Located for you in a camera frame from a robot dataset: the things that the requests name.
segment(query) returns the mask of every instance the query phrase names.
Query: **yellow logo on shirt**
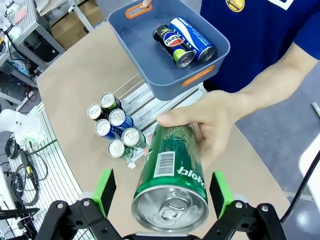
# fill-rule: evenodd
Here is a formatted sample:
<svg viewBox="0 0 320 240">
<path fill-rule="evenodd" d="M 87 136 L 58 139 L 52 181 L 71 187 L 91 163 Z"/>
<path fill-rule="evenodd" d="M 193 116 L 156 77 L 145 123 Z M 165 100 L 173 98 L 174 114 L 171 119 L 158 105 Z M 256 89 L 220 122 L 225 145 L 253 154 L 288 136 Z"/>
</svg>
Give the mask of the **yellow logo on shirt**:
<svg viewBox="0 0 320 240">
<path fill-rule="evenodd" d="M 245 0 L 225 0 L 225 2 L 236 13 L 241 12 L 245 7 Z"/>
</svg>

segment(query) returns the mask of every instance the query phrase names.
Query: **can bottom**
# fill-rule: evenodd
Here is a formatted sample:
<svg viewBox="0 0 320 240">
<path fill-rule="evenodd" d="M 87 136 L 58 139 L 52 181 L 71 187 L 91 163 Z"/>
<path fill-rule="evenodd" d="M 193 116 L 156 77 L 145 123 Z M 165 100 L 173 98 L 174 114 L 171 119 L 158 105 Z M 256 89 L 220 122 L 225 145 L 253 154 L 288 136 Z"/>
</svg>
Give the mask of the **can bottom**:
<svg viewBox="0 0 320 240">
<path fill-rule="evenodd" d="M 167 212 L 163 212 L 165 202 L 172 198 L 186 199 L 190 204 L 177 219 L 170 219 L 177 214 L 170 215 L 170 208 L 166 209 Z M 147 229 L 169 233 L 188 233 L 206 221 L 209 209 L 206 200 L 189 188 L 177 185 L 157 185 L 143 190 L 133 199 L 131 213 L 136 221 Z"/>
<path fill-rule="evenodd" d="M 178 68 L 184 68 L 188 66 L 193 61 L 194 58 L 195 58 L 195 53 L 193 51 L 187 51 L 179 57 L 175 65 Z"/>
<path fill-rule="evenodd" d="M 208 61 L 210 58 L 213 57 L 216 53 L 216 48 L 214 46 L 209 46 L 200 54 L 198 61 L 205 62 Z"/>
</svg>

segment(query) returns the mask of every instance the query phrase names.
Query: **blue shirt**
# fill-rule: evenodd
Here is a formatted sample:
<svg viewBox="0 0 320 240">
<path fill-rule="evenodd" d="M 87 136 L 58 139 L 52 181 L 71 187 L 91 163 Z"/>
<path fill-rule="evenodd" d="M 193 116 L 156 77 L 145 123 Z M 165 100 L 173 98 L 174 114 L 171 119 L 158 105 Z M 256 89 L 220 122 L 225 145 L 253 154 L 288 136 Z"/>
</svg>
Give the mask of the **blue shirt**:
<svg viewBox="0 0 320 240">
<path fill-rule="evenodd" d="M 208 81 L 234 93 L 276 63 L 292 42 L 320 59 L 320 0 L 202 0 L 200 14 L 230 41 Z"/>
</svg>

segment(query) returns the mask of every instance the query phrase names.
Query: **gray floor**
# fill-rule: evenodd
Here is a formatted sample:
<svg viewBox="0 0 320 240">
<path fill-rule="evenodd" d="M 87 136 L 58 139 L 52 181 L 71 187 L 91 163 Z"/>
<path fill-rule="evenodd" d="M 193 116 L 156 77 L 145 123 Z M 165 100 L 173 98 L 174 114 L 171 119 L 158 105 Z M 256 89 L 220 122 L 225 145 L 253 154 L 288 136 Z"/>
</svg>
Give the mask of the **gray floor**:
<svg viewBox="0 0 320 240">
<path fill-rule="evenodd" d="M 118 8 L 131 0 L 120 0 Z M 187 5 L 200 11 L 201 0 L 183 0 Z M 311 102 L 320 103 L 320 64 L 307 76 L 301 87 L 292 97 L 275 106 L 258 111 L 237 122 L 237 126 L 252 144 L 271 171 L 281 188 L 289 193 L 295 193 L 302 180 L 298 168 L 298 160 L 302 152 L 320 132 L 320 119 L 311 107 Z M 6 84 L 0 80 L 0 86 Z M 23 89 L 13 87 L 9 94 L 19 98 Z M 28 102 L 21 112 L 27 112 L 41 101 L 37 93 L 36 102 Z M 0 98 L 2 108 L 11 108 Z M 0 133 L 0 146 L 3 146 L 10 133 Z M 0 162 L 6 161 L 0 156 Z M 288 240 L 318 240 L 320 239 L 320 214 L 313 201 L 301 199 L 293 214 L 284 224 Z"/>
</svg>

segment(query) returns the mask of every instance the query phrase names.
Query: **blue bin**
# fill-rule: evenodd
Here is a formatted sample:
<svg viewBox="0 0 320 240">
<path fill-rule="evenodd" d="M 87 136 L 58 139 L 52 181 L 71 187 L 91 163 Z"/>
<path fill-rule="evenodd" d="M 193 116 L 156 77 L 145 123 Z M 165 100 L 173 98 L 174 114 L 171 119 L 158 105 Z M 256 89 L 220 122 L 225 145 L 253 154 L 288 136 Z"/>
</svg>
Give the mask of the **blue bin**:
<svg viewBox="0 0 320 240">
<path fill-rule="evenodd" d="M 113 11 L 108 21 L 156 98 L 169 101 L 217 74 L 230 50 L 230 43 L 221 32 L 180 0 L 154 0 L 145 9 L 141 9 L 141 5 L 142 1 L 135 1 L 123 6 Z M 211 59 L 194 60 L 183 68 L 175 66 L 153 39 L 153 32 L 160 25 L 169 25 L 176 17 L 185 18 L 216 47 Z"/>
</svg>

